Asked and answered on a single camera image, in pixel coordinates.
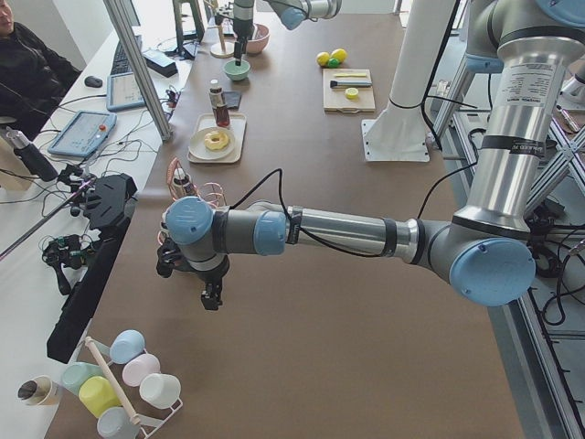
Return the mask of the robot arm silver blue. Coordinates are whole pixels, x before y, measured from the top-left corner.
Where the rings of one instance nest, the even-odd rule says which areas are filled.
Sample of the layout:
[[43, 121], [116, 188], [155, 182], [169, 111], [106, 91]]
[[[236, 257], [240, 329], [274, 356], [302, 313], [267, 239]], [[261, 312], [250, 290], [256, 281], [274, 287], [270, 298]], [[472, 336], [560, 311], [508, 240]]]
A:
[[[296, 29], [305, 20], [330, 19], [335, 17], [342, 6], [341, 1], [268, 1], [272, 11], [289, 30]], [[254, 34], [253, 0], [233, 1], [232, 28], [236, 36], [234, 59], [241, 65], [242, 56], [247, 52], [248, 41]]]
[[471, 191], [450, 221], [399, 222], [282, 203], [213, 208], [184, 197], [163, 216], [157, 272], [196, 274], [203, 306], [216, 310], [232, 253], [277, 255], [304, 241], [425, 267], [480, 305], [516, 300], [536, 274], [524, 219], [530, 186], [566, 69], [583, 52], [581, 1], [473, 2], [466, 57], [472, 66], [494, 61], [502, 76]]

